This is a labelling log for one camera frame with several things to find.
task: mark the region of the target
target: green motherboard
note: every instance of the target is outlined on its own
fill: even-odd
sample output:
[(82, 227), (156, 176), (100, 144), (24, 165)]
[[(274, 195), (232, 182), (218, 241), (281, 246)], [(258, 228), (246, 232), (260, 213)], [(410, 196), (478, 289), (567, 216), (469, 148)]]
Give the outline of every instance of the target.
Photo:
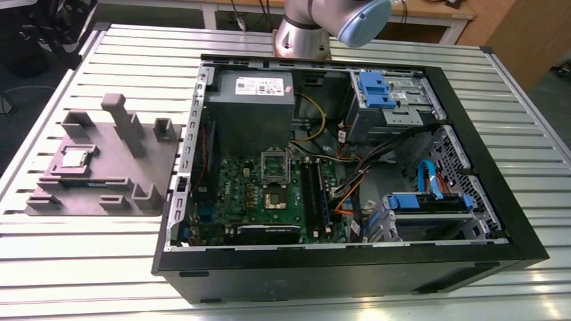
[[(303, 166), (306, 166), (303, 160), (291, 160), (290, 168), (285, 169), (283, 160), (281, 164), (281, 160), (266, 159), (264, 175), (278, 177), (285, 174), (285, 171), (290, 171), (290, 183), (263, 184), (260, 158), (223, 159), (212, 225), (200, 225), (204, 245), (224, 245), (220, 235), (223, 226), (247, 224), (299, 226), (299, 243), (346, 242), (345, 219), (333, 219), (326, 233), (306, 229), (306, 224), (311, 220), (306, 219), (305, 189), (310, 187), (303, 186)], [(335, 165), (326, 161), (321, 162), (319, 168), (329, 194), (329, 190), (338, 183)]]

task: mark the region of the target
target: power supply label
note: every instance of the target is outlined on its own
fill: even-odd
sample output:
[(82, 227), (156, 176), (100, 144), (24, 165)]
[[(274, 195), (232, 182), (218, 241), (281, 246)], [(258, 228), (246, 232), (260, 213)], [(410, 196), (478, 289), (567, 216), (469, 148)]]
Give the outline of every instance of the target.
[(236, 79), (236, 95), (283, 96), (285, 80), (282, 78), (252, 78)]

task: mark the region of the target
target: red cable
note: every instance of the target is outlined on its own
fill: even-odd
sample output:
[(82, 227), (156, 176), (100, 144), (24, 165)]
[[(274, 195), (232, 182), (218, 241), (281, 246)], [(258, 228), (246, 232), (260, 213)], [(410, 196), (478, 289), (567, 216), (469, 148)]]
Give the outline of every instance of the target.
[(204, 176), (204, 172), (206, 172), (206, 129), (204, 129), (204, 125), (202, 125), (200, 128), (203, 130), (203, 170), (200, 172), (200, 176), (198, 178), (195, 187), (192, 188), (191, 194), (194, 194), (196, 192), (198, 186), (200, 185), (200, 182), (203, 181), (203, 176)]

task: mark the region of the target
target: ram slot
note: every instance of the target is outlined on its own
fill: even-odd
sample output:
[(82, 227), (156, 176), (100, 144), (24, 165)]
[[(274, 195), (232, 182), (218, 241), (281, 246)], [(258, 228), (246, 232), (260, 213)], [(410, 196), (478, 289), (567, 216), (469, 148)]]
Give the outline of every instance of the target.
[(309, 237), (319, 237), (326, 233), (325, 211), (327, 199), (323, 197), (325, 184), (319, 163), (306, 159), (302, 166), (303, 210), (306, 213), (306, 232)]
[(325, 186), (325, 179), (323, 179), (323, 171), (322, 171), (322, 163), (317, 163), (315, 166), (315, 172), (314, 172), (318, 176), (318, 187), (319, 187), (319, 212), (322, 213), (322, 226), (321, 228), (323, 229), (323, 232), (330, 233), (331, 232), (331, 228), (330, 228), (330, 209), (327, 208), (327, 191), (326, 191), (326, 186)]

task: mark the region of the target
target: slotted metal surface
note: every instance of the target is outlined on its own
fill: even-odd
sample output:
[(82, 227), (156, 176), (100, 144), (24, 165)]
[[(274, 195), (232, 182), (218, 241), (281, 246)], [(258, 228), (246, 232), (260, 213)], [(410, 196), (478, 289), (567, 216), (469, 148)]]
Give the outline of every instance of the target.
[(142, 122), (160, 116), (184, 124), (200, 54), (271, 56), (271, 36), (114, 25), (92, 35), (83, 66), (68, 73), (0, 181), (0, 317), (571, 318), (569, 150), (526, 97), (514, 91), (494, 56), (474, 47), (385, 41), (361, 49), (334, 41), (331, 48), (337, 60), (443, 68), (551, 259), (451, 294), (191, 306), (164, 279), (150, 274), (159, 217), (30, 217), (23, 214), (26, 200), (66, 134), (58, 122), (67, 110), (87, 110), (95, 121), (111, 121), (99, 103), (107, 92), (119, 92)]

